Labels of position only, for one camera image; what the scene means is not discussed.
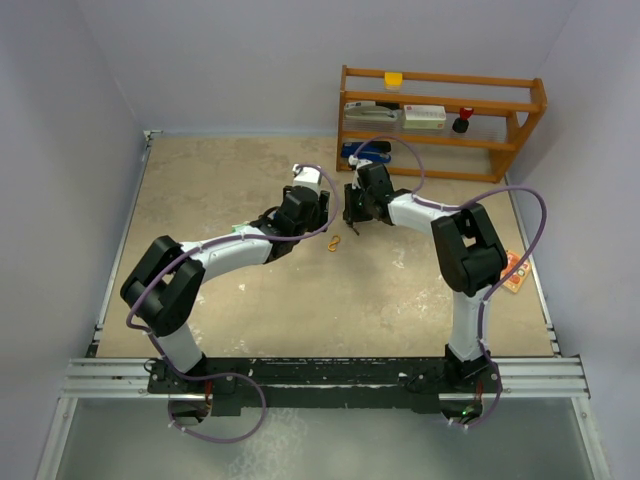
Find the orange box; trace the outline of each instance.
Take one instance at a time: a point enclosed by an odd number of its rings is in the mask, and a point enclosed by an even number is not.
[[[513,267],[516,266],[516,263],[520,261],[520,255],[511,250],[507,250],[507,268],[505,268],[502,273],[500,273],[500,278],[503,278],[507,273],[513,270]],[[531,263],[529,260],[525,261],[517,272],[511,275],[511,278],[502,284],[503,287],[511,290],[513,293],[518,293],[522,283],[531,273]]]

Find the white wall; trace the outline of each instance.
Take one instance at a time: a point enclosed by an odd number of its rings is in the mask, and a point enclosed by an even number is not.
[[[576,0],[79,0],[147,129],[333,132],[343,63],[532,77]]]
[[[562,352],[582,355],[616,478],[637,479],[640,3],[581,0],[539,76],[549,109],[511,180],[549,204],[535,258]]]
[[[32,478],[144,140],[74,0],[0,2],[0,465]]]

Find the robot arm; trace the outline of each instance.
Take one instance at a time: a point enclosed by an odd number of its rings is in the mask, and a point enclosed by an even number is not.
[[[205,358],[187,325],[200,285],[242,267],[270,263],[290,253],[298,243],[271,237],[296,237],[327,223],[329,192],[320,190],[320,173],[294,166],[294,174],[293,185],[284,188],[280,206],[230,235],[182,243],[168,236],[157,238],[123,284],[120,296],[132,307],[170,262],[194,247],[215,244],[180,263],[171,279],[158,283],[137,312],[181,372],[198,375]],[[238,235],[242,238],[226,240]]]
[[[453,328],[446,353],[463,364],[480,358],[478,310],[507,266],[506,253],[484,207],[475,204],[448,212],[419,205],[410,191],[393,189],[383,164],[355,160],[352,166],[354,181],[344,187],[344,220],[353,227],[356,222],[376,219],[433,236],[442,277],[454,291]],[[466,246],[465,237],[475,243]],[[485,335],[488,314],[486,304]]]

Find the red object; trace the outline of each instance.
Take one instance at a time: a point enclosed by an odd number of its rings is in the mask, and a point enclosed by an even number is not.
[[[471,115],[473,115],[473,108],[462,107],[460,109],[460,118],[462,120],[469,120]]]

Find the blue object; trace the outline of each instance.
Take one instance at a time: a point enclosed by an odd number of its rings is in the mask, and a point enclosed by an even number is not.
[[[349,158],[350,155],[353,155],[358,147],[362,145],[363,142],[345,142],[342,144],[342,150],[340,151],[340,156],[343,158]],[[364,160],[371,160],[372,162],[379,163],[389,163],[391,161],[391,155],[381,151],[379,148],[372,147],[367,145],[364,147],[358,154],[358,158],[362,158]]]

